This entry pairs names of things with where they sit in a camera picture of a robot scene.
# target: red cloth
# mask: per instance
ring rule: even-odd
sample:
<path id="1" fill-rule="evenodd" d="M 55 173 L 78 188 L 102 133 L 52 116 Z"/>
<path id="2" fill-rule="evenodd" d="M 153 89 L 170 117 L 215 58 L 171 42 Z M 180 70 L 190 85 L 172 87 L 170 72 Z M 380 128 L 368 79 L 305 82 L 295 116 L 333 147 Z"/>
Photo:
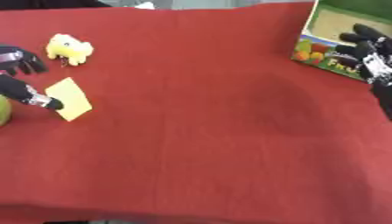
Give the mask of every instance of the red cloth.
<path id="1" fill-rule="evenodd" d="M 96 51 L 25 78 L 70 76 L 94 110 L 15 105 L 0 201 L 52 219 L 391 223 L 392 124 L 366 84 L 289 60 L 311 7 L 2 12 L 4 43 L 42 52 L 59 32 Z"/>

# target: green ball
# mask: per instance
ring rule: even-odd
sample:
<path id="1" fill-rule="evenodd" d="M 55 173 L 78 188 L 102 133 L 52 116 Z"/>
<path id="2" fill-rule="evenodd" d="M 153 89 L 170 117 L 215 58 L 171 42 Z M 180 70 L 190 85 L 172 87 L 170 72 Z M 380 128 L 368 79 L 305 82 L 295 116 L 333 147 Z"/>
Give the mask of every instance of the green ball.
<path id="1" fill-rule="evenodd" d="M 0 126 L 5 125 L 11 117 L 11 104 L 4 96 L 0 95 Z"/>

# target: cardboard box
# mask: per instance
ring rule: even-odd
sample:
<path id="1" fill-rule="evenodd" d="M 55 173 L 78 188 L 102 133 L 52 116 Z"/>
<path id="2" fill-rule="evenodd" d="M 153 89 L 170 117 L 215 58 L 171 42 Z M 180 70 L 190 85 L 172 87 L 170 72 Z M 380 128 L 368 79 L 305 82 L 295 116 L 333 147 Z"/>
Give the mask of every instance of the cardboard box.
<path id="1" fill-rule="evenodd" d="M 392 37 L 392 0 L 316 0 L 295 51 L 294 60 L 361 79 L 355 69 L 341 65 L 333 55 L 342 32 L 355 24 L 369 25 Z"/>

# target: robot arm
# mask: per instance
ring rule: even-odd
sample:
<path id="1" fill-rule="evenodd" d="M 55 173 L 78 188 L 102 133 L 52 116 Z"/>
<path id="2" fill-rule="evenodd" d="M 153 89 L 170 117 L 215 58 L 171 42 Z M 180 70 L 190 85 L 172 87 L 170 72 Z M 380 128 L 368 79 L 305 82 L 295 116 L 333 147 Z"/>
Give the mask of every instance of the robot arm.
<path id="1" fill-rule="evenodd" d="M 343 41 L 355 46 L 338 45 L 336 51 L 343 55 L 339 60 L 359 70 L 392 121 L 392 39 L 363 24 L 356 24 L 353 30 L 355 33 L 340 35 Z"/>
<path id="2" fill-rule="evenodd" d="M 25 74 L 46 72 L 46 66 L 35 54 L 19 47 L 0 45 L 0 95 L 23 104 L 47 109 L 63 109 L 61 101 L 39 94 L 32 86 L 15 79 L 16 68 Z"/>

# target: yellow plush toy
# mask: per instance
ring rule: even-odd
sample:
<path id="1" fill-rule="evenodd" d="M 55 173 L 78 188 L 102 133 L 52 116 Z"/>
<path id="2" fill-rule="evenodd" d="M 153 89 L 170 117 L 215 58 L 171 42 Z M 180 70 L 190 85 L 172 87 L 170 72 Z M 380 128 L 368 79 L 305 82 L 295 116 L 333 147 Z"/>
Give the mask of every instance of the yellow plush toy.
<path id="1" fill-rule="evenodd" d="M 94 48 L 88 42 L 80 42 L 78 39 L 66 35 L 56 34 L 46 47 L 47 56 L 54 60 L 58 56 L 68 58 L 68 63 L 72 66 L 78 66 L 86 62 Z"/>

